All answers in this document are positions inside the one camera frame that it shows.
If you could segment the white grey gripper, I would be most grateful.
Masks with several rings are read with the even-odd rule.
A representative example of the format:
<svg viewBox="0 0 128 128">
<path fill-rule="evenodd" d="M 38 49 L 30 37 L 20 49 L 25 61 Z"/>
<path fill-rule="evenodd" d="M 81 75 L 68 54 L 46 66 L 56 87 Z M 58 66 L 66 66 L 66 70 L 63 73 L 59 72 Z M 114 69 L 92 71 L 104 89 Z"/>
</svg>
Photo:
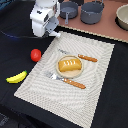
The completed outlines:
<svg viewBox="0 0 128 128">
<path fill-rule="evenodd" d="M 41 8 L 35 5 L 30 13 L 33 34 L 37 37 L 52 36 L 51 33 L 55 31 L 55 28 L 59 24 L 59 20 L 57 19 L 59 14 L 59 5 L 54 5 L 50 8 Z"/>
</svg>

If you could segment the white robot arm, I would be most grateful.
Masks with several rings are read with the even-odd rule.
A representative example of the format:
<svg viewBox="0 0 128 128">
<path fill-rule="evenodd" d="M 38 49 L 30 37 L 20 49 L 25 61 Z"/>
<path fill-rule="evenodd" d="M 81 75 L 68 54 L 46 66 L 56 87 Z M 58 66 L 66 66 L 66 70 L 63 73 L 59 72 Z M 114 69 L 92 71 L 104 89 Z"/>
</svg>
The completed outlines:
<svg viewBox="0 0 128 128">
<path fill-rule="evenodd" d="M 55 32 L 55 28 L 59 24 L 59 14 L 58 0 L 36 0 L 30 13 L 33 34 L 37 37 L 60 37 L 60 33 Z"/>
</svg>

